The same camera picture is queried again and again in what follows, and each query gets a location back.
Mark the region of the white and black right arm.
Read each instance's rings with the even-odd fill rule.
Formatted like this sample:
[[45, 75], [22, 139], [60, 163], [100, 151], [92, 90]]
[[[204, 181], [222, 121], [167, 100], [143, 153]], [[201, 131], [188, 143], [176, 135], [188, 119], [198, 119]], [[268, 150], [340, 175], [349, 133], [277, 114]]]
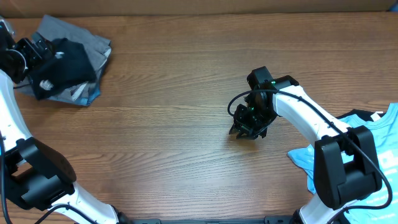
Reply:
[[270, 217], [266, 223], [342, 223], [341, 216], [359, 209], [357, 202], [387, 184], [379, 166], [374, 136], [365, 126], [353, 128], [316, 104], [291, 76], [250, 74], [246, 105], [230, 115], [238, 139], [265, 137], [280, 116], [312, 144], [316, 194], [291, 216]]

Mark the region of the black t-shirt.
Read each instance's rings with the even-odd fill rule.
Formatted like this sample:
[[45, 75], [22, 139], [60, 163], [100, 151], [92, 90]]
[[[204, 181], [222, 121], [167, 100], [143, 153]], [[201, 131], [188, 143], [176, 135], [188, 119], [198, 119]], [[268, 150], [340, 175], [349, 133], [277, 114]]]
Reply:
[[52, 43], [55, 55], [28, 74], [37, 100], [44, 100], [67, 88], [96, 80], [96, 73], [83, 44], [66, 38], [55, 39]]

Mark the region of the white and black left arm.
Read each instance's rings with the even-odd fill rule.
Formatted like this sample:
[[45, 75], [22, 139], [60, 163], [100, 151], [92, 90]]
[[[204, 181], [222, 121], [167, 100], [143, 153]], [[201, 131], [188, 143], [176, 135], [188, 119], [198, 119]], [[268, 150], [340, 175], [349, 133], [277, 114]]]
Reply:
[[34, 138], [16, 103], [14, 90], [27, 86], [38, 100], [96, 80], [82, 44], [49, 41], [38, 32], [16, 42], [1, 22], [1, 203], [46, 215], [57, 212], [77, 223], [129, 223], [123, 212], [97, 200], [76, 181], [68, 160]]

